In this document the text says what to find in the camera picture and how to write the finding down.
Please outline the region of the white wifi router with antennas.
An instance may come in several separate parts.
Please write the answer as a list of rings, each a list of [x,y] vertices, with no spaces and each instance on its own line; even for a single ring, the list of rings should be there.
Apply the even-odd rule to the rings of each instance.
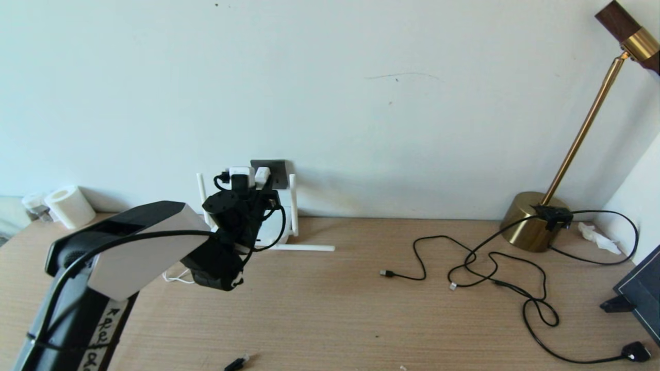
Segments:
[[[213,178],[214,185],[217,192],[224,190],[231,190],[229,187],[221,187],[218,182],[218,176]],[[250,255],[253,252],[266,251],[267,249],[280,249],[280,250],[299,250],[299,251],[335,251],[334,246],[297,246],[288,244],[288,238],[292,235],[297,237],[299,235],[299,209],[297,207],[297,198],[295,194],[295,175],[288,174],[289,186],[286,190],[278,190],[281,201],[279,208],[274,208],[274,213],[267,217],[266,221],[262,223],[261,229],[257,237],[257,242],[254,247],[240,246],[229,237],[222,233],[216,223],[212,220],[210,214],[203,209],[204,201],[214,195],[207,195],[205,188],[203,174],[196,174],[196,183],[199,189],[200,198],[202,202],[202,215],[205,223],[229,245],[233,247],[239,255]]]

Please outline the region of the black power plug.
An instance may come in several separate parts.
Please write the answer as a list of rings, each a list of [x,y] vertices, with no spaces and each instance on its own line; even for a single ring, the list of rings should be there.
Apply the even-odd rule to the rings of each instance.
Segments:
[[[651,359],[651,353],[642,342],[636,341],[622,348],[621,357],[632,362],[643,363]]]

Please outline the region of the white toilet paper roll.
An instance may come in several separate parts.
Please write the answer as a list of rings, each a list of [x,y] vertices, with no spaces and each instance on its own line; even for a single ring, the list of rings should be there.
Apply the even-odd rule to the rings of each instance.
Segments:
[[[47,194],[44,202],[68,229],[80,228],[96,218],[96,211],[77,185]]]

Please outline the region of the small clear plastic container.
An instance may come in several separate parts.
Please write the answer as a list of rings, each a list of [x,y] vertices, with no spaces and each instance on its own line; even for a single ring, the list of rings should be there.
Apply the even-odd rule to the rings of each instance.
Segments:
[[[34,192],[25,195],[21,202],[31,221],[40,220],[45,223],[51,223],[53,218],[50,214],[50,208],[45,203],[45,192]]]

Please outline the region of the brass desk lamp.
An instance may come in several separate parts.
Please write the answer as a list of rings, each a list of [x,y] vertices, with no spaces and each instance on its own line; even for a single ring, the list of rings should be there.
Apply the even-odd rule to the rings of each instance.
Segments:
[[[610,0],[603,9],[596,13],[595,17],[617,40],[621,53],[613,59],[604,75],[591,108],[547,191],[544,193],[521,192],[511,202],[501,222],[500,231],[505,240],[521,250],[545,252],[558,237],[562,228],[554,231],[546,230],[545,221],[538,218],[533,205],[542,204],[569,209],[565,202],[555,198],[556,191],[603,107],[624,62],[634,61],[644,70],[650,71],[654,77],[660,77],[660,41],[642,26],[620,4],[619,0]]]

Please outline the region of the crumpled white tissue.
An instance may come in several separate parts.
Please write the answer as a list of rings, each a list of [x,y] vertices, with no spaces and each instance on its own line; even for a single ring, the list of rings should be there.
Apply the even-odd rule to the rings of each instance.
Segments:
[[[596,227],[594,225],[587,225],[585,223],[578,223],[577,225],[578,230],[580,231],[582,237],[590,241],[594,244],[599,249],[603,249],[606,251],[609,251],[610,253],[616,254],[616,255],[621,255],[622,252],[620,251],[617,242],[609,239],[605,235],[599,233],[596,231]]]

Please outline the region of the grey wall power socket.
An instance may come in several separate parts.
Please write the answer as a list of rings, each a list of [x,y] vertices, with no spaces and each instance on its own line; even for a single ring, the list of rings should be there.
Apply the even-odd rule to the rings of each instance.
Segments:
[[[251,167],[256,170],[259,167],[268,167],[270,169],[270,178],[272,188],[276,190],[286,190],[289,188],[289,175],[287,162],[284,159],[269,160],[251,160]]]

